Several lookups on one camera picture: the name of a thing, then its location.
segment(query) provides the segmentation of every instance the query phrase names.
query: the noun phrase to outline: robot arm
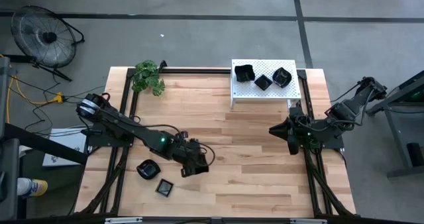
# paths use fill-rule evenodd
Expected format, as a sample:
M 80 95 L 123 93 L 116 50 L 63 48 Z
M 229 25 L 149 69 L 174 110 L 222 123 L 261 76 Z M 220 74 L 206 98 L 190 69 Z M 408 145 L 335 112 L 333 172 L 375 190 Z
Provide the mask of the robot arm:
M 169 125 L 165 126 L 177 130 L 176 135 L 166 131 L 148 129 L 148 127 L 162 125 L 140 125 L 119 113 L 104 97 L 95 94 L 88 94 L 77 106 L 76 111 L 80 117 L 94 124 L 102 124 L 105 127 L 105 130 L 100 131 L 100 134 L 94 135 L 109 135 L 118 140 L 127 140 L 129 137 L 138 138 L 154 154 L 182 164 L 181 173 L 183 177 L 209 171 L 200 144 L 194 139 L 186 141 L 188 134 L 185 131 L 180 132 L 177 128 Z
M 361 123 L 356 122 L 360 108 L 366 107 L 370 101 L 385 98 L 387 88 L 370 77 L 363 78 L 358 85 L 353 98 L 336 103 L 325 112 L 327 118 L 311 120 L 303 114 L 300 106 L 292 107 L 288 118 L 283 123 L 271 127 L 270 134 L 286 140 L 290 154 L 297 154 L 300 144 L 305 148 L 320 148 L 328 140 L 353 130 L 355 125 L 361 126 L 364 113 Z

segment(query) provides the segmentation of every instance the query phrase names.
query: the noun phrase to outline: wooden table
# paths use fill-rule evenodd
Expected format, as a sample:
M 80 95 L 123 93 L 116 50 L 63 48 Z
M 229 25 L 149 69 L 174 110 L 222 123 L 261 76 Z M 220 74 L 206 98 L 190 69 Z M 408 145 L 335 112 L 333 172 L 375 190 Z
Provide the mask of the wooden table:
M 105 91 L 119 109 L 126 67 L 112 67 Z M 148 151 L 141 141 L 130 150 L 119 215 L 312 217 L 311 198 L 302 153 L 289 154 L 287 143 L 268 134 L 286 119 L 285 101 L 239 101 L 230 110 L 230 76 L 163 74 L 166 91 L 161 97 L 140 94 L 136 115 L 144 125 L 170 124 L 190 137 L 210 145 L 216 161 L 209 173 L 182 178 L 181 165 Z M 330 99 L 323 70 L 307 70 L 309 92 L 316 119 L 324 118 Z M 128 98 L 129 114 L 132 92 Z M 111 149 L 100 148 L 88 159 L 76 211 L 96 195 L 106 177 Z M 153 180 L 142 179 L 136 167 L 145 159 L 159 163 L 162 172 Z M 354 213 L 344 162 L 334 150 L 323 150 L 327 181 L 347 209 Z M 161 178 L 174 183 L 168 198 L 155 193 Z M 115 187 L 109 196 L 113 202 Z M 322 191 L 317 189 L 324 210 Z

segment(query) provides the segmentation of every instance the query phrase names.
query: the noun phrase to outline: white shelf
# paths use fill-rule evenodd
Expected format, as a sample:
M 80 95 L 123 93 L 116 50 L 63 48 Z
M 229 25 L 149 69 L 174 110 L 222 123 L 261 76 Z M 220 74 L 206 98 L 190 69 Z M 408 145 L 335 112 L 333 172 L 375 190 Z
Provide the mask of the white shelf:
M 231 106 L 236 99 L 301 99 L 294 60 L 233 59 L 231 63 Z M 262 91 L 254 81 L 237 82 L 235 67 L 246 64 L 252 65 L 255 79 L 263 74 L 272 80 L 274 72 L 278 68 L 284 68 L 291 74 L 291 82 L 285 88 L 272 83 L 265 91 Z

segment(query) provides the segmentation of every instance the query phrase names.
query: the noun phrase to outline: floor fan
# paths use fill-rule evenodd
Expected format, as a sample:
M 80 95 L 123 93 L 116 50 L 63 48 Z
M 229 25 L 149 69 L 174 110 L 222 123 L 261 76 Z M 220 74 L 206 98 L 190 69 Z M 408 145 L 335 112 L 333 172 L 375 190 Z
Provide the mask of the floor fan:
M 81 35 L 76 41 L 72 30 Z M 25 54 L 10 55 L 11 62 L 33 64 L 61 77 L 71 79 L 59 72 L 75 57 L 77 44 L 84 42 L 84 35 L 60 16 L 38 6 L 25 6 L 13 14 L 11 32 L 19 49 Z

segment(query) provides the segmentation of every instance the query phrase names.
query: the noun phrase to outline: green plant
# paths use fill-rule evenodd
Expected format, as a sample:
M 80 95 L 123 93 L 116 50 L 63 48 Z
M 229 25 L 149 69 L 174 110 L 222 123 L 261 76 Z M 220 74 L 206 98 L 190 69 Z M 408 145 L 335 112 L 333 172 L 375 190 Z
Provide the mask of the green plant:
M 132 90 L 140 92 L 152 88 L 154 96 L 159 96 L 165 90 L 164 80 L 159 81 L 159 69 L 152 60 L 145 60 L 135 66 L 136 74 L 132 77 Z

